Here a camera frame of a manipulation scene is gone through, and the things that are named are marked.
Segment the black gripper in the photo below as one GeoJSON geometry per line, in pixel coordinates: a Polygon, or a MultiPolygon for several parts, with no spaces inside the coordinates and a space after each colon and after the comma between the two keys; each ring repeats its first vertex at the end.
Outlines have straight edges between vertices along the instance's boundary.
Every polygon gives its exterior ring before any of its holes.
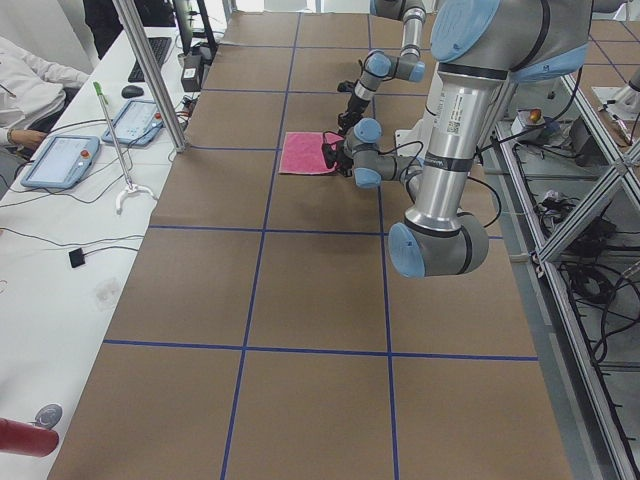
{"type": "Polygon", "coordinates": [[[335,171],[342,176],[353,175],[353,159],[344,150],[344,143],[337,142],[334,147],[335,171]]]}
{"type": "Polygon", "coordinates": [[[368,107],[368,101],[352,94],[347,108],[338,115],[338,126],[340,131],[348,131],[354,127],[362,118],[368,107]]]}

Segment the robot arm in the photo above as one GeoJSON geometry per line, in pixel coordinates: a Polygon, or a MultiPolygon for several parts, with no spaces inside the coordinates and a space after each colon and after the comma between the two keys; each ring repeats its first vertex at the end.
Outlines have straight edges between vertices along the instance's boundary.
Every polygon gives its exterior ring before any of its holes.
{"type": "Polygon", "coordinates": [[[387,79],[424,76],[420,41],[426,11],[419,1],[375,1],[374,15],[403,24],[397,56],[379,50],[365,58],[347,109],[338,118],[340,142],[325,161],[362,188],[399,181],[413,198],[389,231],[395,269],[406,277],[459,275],[485,260],[485,228],[460,207],[496,91],[507,83],[548,80],[581,67],[593,5],[589,1],[447,1],[430,38],[439,90],[415,128],[418,149],[385,154],[380,124],[365,114],[387,79]]]}
{"type": "Polygon", "coordinates": [[[350,94],[346,110],[338,115],[338,134],[344,136],[364,116],[380,85],[400,79],[418,83],[425,75],[421,60],[422,31],[427,12],[422,1],[371,1],[374,16],[400,21],[403,24],[402,44],[398,56],[371,50],[360,61],[360,76],[355,82],[344,81],[338,92],[350,94]]]}

